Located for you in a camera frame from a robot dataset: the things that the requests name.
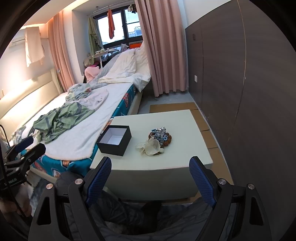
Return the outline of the green hanging garment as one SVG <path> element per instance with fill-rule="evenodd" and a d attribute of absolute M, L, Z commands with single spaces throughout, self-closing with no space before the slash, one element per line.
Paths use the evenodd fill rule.
<path fill-rule="evenodd" d="M 103 48 L 97 20 L 88 18 L 88 36 L 90 45 L 90 54 L 93 56 Z"/>

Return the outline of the white low table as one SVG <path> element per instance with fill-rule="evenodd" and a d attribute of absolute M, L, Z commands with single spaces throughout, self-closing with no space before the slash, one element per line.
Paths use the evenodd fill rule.
<path fill-rule="evenodd" d="M 117 116 L 113 125 L 129 126 L 132 138 L 112 162 L 106 187 L 124 200 L 175 200 L 194 197 L 198 188 L 189 171 L 191 157 L 213 164 L 190 110 Z"/>

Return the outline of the white duvet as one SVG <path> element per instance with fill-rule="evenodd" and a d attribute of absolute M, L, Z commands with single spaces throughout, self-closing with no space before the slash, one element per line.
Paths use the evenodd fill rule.
<path fill-rule="evenodd" d="M 122 52 L 107 75 L 98 78 L 98 83 L 133 83 L 142 92 L 151 80 L 144 42 L 139 48 Z"/>

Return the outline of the bed with white blanket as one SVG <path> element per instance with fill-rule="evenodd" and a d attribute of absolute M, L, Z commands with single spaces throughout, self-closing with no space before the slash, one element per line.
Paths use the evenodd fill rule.
<path fill-rule="evenodd" d="M 32 136 L 34 145 L 44 144 L 45 154 L 31 165 L 31 170 L 45 179 L 56 179 L 66 171 L 86 174 L 98 150 L 100 134 L 116 116 L 135 114 L 142 98 L 133 83 L 107 84 L 105 88 L 109 95 L 92 115 L 45 144 L 33 123 L 64 105 L 67 93 L 60 90 L 54 70 L 15 86 L 1 99 L 5 140 L 13 145 Z"/>

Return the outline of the pink curtain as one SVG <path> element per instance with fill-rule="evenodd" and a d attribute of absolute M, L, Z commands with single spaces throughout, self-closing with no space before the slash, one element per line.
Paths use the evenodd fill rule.
<path fill-rule="evenodd" d="M 48 38 L 55 70 L 64 91 L 75 84 L 73 71 L 65 40 L 63 11 L 53 16 L 47 23 Z"/>
<path fill-rule="evenodd" d="M 185 29 L 177 1 L 135 1 L 156 97 L 187 90 Z"/>

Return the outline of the blue bead jewelry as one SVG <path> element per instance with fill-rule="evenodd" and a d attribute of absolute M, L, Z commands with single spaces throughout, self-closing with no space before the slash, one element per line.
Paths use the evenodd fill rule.
<path fill-rule="evenodd" d="M 168 140 L 168 135 L 165 127 L 155 128 L 151 130 L 152 137 L 159 141 L 159 143 Z"/>

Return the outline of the wall air conditioner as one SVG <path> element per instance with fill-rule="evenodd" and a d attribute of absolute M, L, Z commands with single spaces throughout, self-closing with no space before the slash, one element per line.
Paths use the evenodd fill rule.
<path fill-rule="evenodd" d="M 47 24 L 32 24 L 22 26 L 21 29 L 16 33 L 16 35 L 11 40 L 11 45 L 17 45 L 25 42 L 27 37 L 32 37 L 37 35 L 37 30 L 39 30 L 39 35 L 41 39 L 48 38 L 48 27 Z"/>

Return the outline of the window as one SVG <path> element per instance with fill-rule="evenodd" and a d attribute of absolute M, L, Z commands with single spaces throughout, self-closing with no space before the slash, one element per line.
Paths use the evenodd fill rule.
<path fill-rule="evenodd" d="M 138 13 L 131 8 L 135 8 L 135 4 L 111 9 L 115 25 L 113 39 L 109 38 L 108 33 L 108 10 L 94 17 L 98 23 L 104 49 L 119 47 L 122 44 L 130 46 L 143 41 Z"/>

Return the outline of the pink plush item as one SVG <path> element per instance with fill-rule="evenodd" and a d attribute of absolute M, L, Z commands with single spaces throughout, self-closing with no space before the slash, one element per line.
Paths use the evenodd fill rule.
<path fill-rule="evenodd" d="M 84 75 L 86 77 L 86 82 L 89 82 L 93 80 L 97 75 L 100 73 L 100 68 L 98 66 L 96 67 L 87 67 L 84 71 Z"/>

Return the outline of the pink curtain right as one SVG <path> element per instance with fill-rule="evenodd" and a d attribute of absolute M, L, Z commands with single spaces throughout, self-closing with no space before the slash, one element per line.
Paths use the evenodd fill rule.
<path fill-rule="evenodd" d="M 177 1 L 135 1 L 156 97 L 187 90 L 185 29 Z"/>

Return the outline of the green striped garment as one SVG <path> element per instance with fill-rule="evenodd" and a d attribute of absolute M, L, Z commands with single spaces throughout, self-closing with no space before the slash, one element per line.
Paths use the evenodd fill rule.
<path fill-rule="evenodd" d="M 95 111 L 95 108 L 89 108 L 77 101 L 65 103 L 61 107 L 40 116 L 34 121 L 33 129 L 39 132 L 41 141 L 48 144 L 92 115 Z"/>

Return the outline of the pink curtain left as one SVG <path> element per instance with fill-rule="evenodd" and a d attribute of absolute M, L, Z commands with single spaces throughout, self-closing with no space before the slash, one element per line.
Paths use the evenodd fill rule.
<path fill-rule="evenodd" d="M 47 23 L 48 38 L 55 70 L 64 91 L 75 84 L 73 71 L 65 40 L 63 11 L 53 16 Z"/>

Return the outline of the black jewelry box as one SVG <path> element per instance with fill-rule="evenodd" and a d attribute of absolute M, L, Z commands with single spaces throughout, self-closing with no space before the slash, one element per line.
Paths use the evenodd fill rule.
<path fill-rule="evenodd" d="M 97 139 L 100 152 L 123 156 L 132 138 L 129 126 L 109 125 Z"/>

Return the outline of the cream fabric pouch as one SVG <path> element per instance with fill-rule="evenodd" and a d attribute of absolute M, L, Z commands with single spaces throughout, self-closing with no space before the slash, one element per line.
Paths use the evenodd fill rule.
<path fill-rule="evenodd" d="M 140 151 L 142 155 L 145 154 L 147 156 L 154 156 L 164 152 L 164 148 L 161 148 L 159 141 L 154 138 L 149 138 L 147 141 L 139 143 L 136 149 Z"/>

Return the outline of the pale patterned garment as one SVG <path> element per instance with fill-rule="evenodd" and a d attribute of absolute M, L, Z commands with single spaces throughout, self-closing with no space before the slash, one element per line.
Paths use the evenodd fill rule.
<path fill-rule="evenodd" d="M 97 110 L 106 101 L 109 92 L 107 83 L 80 83 L 68 89 L 66 104 L 77 102 L 88 109 Z"/>

